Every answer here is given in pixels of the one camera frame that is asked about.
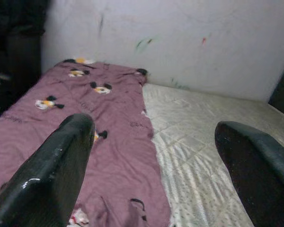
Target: purple fabric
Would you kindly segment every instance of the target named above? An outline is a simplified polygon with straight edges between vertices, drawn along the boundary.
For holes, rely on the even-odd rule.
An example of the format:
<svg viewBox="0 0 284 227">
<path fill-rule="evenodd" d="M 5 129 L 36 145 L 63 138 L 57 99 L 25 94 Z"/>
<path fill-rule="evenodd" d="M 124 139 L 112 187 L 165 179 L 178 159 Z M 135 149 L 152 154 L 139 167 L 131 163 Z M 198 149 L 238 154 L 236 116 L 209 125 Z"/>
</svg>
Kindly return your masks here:
<svg viewBox="0 0 284 227">
<path fill-rule="evenodd" d="M 73 68 L 89 74 L 70 77 Z M 142 114 L 145 81 L 136 69 L 99 62 L 89 66 L 65 62 L 49 70 L 0 117 L 0 186 L 67 116 L 86 113 L 98 132 L 108 131 L 107 139 L 99 138 L 92 148 L 78 197 L 90 226 L 167 227 L 170 208 L 151 141 L 153 128 Z M 99 94 L 90 82 L 98 87 L 108 83 L 112 90 Z M 64 108 L 35 107 L 36 100 L 48 96 L 55 96 L 55 103 Z M 143 201 L 145 211 L 132 198 Z"/>
</svg>

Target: mickey mouse head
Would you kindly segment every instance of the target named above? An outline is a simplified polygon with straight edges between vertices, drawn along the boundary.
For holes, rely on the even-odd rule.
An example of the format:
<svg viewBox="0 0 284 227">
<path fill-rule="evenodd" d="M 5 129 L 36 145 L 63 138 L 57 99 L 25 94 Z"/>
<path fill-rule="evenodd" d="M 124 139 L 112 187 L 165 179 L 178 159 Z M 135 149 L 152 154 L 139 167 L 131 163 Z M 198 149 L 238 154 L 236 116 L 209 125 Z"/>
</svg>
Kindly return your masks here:
<svg viewBox="0 0 284 227">
<path fill-rule="evenodd" d="M 78 70 L 78 69 L 71 69 L 70 74 L 68 74 L 70 77 L 82 77 L 84 75 L 88 75 L 89 71 L 88 70 Z"/>
<path fill-rule="evenodd" d="M 94 91 L 98 92 L 99 94 L 108 94 L 112 90 L 112 86 L 110 84 L 103 84 L 103 87 L 98 87 L 96 82 L 91 82 L 90 86 L 93 88 Z"/>
</svg>

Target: bed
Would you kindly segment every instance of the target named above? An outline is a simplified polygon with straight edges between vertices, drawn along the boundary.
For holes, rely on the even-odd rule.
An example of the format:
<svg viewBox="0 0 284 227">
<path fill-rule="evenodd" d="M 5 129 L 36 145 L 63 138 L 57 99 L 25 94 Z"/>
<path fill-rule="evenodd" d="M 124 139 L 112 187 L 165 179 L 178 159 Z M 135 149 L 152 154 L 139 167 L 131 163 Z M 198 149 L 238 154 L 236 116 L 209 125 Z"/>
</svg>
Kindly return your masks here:
<svg viewBox="0 0 284 227">
<path fill-rule="evenodd" d="M 253 226 L 214 143 L 220 121 L 260 129 L 284 146 L 284 114 L 262 102 L 143 87 L 153 142 L 169 199 L 171 226 Z"/>
</svg>

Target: mattress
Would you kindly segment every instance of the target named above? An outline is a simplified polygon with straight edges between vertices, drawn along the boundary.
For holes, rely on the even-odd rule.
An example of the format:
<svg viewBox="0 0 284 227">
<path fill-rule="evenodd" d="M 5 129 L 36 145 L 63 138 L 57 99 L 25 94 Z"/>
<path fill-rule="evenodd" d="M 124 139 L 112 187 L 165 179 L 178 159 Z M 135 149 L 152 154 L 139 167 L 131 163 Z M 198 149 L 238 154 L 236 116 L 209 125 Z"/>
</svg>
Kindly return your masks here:
<svg viewBox="0 0 284 227">
<path fill-rule="evenodd" d="M 172 211 L 171 227 L 251 227 L 214 144 L 219 121 L 269 133 L 284 146 L 284 115 L 262 102 L 146 84 L 143 96 Z"/>
</svg>

